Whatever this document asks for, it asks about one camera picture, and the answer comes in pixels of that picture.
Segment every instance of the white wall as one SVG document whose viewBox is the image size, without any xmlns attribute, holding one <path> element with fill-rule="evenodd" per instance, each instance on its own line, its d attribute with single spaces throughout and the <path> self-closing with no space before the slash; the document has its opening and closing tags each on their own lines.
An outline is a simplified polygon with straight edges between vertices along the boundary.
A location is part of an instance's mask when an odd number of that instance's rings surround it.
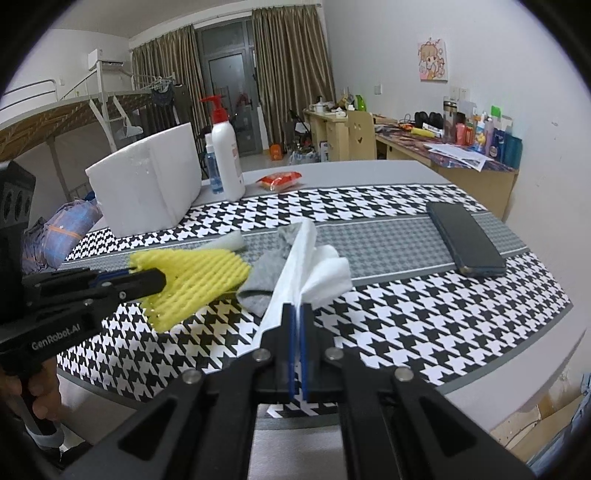
<svg viewBox="0 0 591 480">
<path fill-rule="evenodd" d="M 127 38 L 97 32 L 52 28 L 31 50 L 7 90 L 38 80 L 54 79 L 57 83 L 58 96 L 61 98 L 90 73 L 88 54 L 96 48 L 102 48 L 104 54 L 113 57 L 114 60 L 130 61 L 129 39 Z M 131 71 L 129 63 L 124 65 L 124 68 L 126 71 Z M 107 91 L 131 90 L 130 78 L 122 73 L 106 72 L 104 78 Z M 88 93 L 98 91 L 96 75 L 87 81 L 86 86 Z M 86 86 L 82 84 L 78 88 L 80 95 L 86 95 Z M 36 93 L 50 91 L 52 88 L 51 83 L 45 83 L 10 93 L 2 98 L 0 106 L 8 105 Z M 20 113 L 55 101 L 55 95 L 44 95 L 9 107 L 0 112 L 0 124 Z"/>
<path fill-rule="evenodd" d="M 337 91 L 360 93 L 369 110 L 441 112 L 457 85 L 480 110 L 498 105 L 515 119 L 524 151 L 508 225 L 573 300 L 569 317 L 588 325 L 591 98 L 551 35 L 513 0 L 324 0 L 324 10 Z M 446 41 L 447 85 L 418 79 L 417 43 L 429 37 Z M 567 367 L 572 389 L 585 371 L 589 336 Z"/>
<path fill-rule="evenodd" d="M 85 170 L 111 153 L 105 133 L 98 123 L 72 130 L 56 138 L 56 153 L 66 187 L 73 190 L 88 182 Z M 30 224 L 42 216 L 49 219 L 67 202 L 47 144 L 43 143 L 16 159 L 37 178 Z"/>
</svg>

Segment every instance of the orange snack bag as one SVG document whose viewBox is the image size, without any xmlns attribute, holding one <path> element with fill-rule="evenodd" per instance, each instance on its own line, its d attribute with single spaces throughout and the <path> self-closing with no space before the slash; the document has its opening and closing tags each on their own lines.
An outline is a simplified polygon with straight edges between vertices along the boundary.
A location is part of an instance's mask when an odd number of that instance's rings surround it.
<svg viewBox="0 0 591 480">
<path fill-rule="evenodd" d="M 293 187 L 300 181 L 301 173 L 296 171 L 282 171 L 279 173 L 272 173 L 259 180 L 257 184 L 259 187 L 269 190 L 270 192 L 282 192 L 289 187 Z"/>
</svg>

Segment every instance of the poster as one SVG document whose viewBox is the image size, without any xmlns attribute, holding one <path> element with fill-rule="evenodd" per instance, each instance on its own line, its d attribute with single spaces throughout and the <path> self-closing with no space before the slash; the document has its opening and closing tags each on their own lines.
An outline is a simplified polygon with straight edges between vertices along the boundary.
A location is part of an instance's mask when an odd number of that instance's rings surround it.
<svg viewBox="0 0 591 480">
<path fill-rule="evenodd" d="M 418 75 L 421 80 L 447 81 L 447 52 L 441 38 L 419 42 Z"/>
</svg>

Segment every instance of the human hand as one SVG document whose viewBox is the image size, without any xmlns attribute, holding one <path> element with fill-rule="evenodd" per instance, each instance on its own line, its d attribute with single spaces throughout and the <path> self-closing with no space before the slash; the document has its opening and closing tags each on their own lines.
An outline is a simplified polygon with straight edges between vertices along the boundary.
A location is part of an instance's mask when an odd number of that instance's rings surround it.
<svg viewBox="0 0 591 480">
<path fill-rule="evenodd" d="M 43 362 L 39 373 L 29 379 L 27 388 L 37 399 L 33 402 L 33 413 L 39 419 L 58 420 L 61 406 L 60 381 L 57 378 L 57 358 Z M 10 402 L 10 395 L 21 395 L 22 384 L 18 377 L 8 377 L 0 368 L 0 397 Z"/>
</svg>

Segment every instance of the gray sock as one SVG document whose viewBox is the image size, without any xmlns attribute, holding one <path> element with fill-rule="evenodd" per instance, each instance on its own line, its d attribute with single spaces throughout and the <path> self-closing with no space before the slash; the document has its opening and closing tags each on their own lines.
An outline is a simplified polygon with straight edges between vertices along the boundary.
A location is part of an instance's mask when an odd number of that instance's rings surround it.
<svg viewBox="0 0 591 480">
<path fill-rule="evenodd" d="M 236 298 L 249 312 L 262 317 L 267 311 L 273 290 L 300 231 L 300 226 L 299 223 L 294 223 L 277 229 L 278 248 L 261 255 L 252 266 L 246 281 L 238 289 Z"/>
</svg>

